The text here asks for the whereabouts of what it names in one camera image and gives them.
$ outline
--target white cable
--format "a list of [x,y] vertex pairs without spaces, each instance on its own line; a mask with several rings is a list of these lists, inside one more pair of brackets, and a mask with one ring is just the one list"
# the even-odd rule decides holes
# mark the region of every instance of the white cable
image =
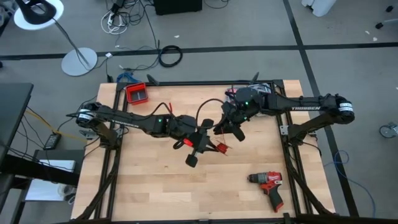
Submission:
[[[105,18],[106,18],[108,15],[109,15],[108,22],[107,22],[108,31],[106,31],[105,28],[104,28],[103,23],[104,23]],[[108,11],[108,12],[101,18],[101,28],[102,28],[102,30],[103,30],[105,33],[107,33],[107,34],[112,34],[112,35],[119,35],[119,34],[124,33],[124,32],[127,30],[128,26],[127,26],[127,24],[124,24],[124,23],[123,23],[122,16],[119,15],[119,26],[112,27],[112,23],[113,23],[113,21],[111,20],[112,15],[113,15],[113,12]],[[122,31],[120,31],[120,32],[117,32],[117,31],[118,31],[119,29],[121,29],[122,27],[124,27],[124,30],[122,30]]]

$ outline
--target wooden tabletop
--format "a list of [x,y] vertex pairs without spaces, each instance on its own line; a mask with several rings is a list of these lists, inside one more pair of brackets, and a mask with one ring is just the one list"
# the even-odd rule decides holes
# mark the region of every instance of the wooden tabletop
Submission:
[[[287,96],[298,97],[303,94],[298,80],[285,80],[284,84]],[[227,87],[148,87],[149,101],[129,105],[127,110],[147,115],[159,103],[171,102],[174,114],[195,116],[199,105],[205,100],[224,100]],[[116,84],[101,84],[97,101],[112,107],[115,92]],[[122,102],[123,97],[119,102],[120,110]],[[157,113],[167,113],[167,110],[160,108]],[[296,124],[309,120],[307,112],[291,114]],[[218,122],[221,118],[220,103],[206,104],[201,109],[199,120],[204,118]],[[129,133],[123,137],[113,221],[274,218],[282,217],[285,212],[294,217],[276,118],[253,117],[242,125],[242,130],[246,135],[243,142],[239,142],[232,134],[225,134],[223,139],[222,135],[214,136],[209,131],[213,141],[225,140],[232,149],[227,156],[214,152],[199,154],[196,168],[191,168],[185,164],[187,155],[192,151],[188,146],[174,150],[173,139],[156,139],[138,129],[129,128]],[[317,144],[310,137],[305,142]],[[97,145],[94,143],[86,152]],[[308,186],[327,209],[334,211],[318,151],[308,145],[300,146],[299,149]],[[85,159],[72,218],[84,211],[98,190],[103,158],[104,149],[97,149]],[[281,172],[284,178],[278,189],[284,206],[278,213],[273,211],[268,196],[262,193],[259,185],[246,180],[249,174],[269,171]],[[106,212],[108,192],[104,197],[103,214]]]

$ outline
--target white lamp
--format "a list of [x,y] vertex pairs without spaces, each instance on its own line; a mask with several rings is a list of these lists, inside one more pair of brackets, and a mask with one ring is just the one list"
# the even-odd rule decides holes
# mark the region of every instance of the white lamp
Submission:
[[61,63],[63,72],[70,76],[80,76],[91,71],[97,63],[98,57],[94,50],[87,47],[77,48],[76,45],[70,40],[68,34],[60,26],[58,21],[63,13],[63,4],[60,0],[46,0],[48,3],[56,8],[56,13],[53,18],[43,24],[31,24],[27,22],[19,8],[14,14],[14,22],[21,29],[25,30],[40,30],[55,24],[62,34],[68,39],[69,43],[73,46],[73,50],[64,56]]

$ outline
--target red box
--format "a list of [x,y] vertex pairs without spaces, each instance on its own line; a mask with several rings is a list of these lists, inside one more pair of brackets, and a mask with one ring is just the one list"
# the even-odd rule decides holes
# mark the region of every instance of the red box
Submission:
[[137,83],[126,87],[127,102],[132,105],[148,101],[148,93],[145,83]]

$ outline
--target red drill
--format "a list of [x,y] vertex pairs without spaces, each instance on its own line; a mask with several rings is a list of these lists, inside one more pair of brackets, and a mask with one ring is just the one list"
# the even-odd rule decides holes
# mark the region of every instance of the red drill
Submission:
[[278,193],[278,187],[282,184],[282,175],[280,172],[250,174],[248,176],[248,181],[250,183],[260,184],[260,188],[264,190],[264,194],[269,196],[272,208],[274,208],[275,212],[278,212],[278,209],[284,204]]

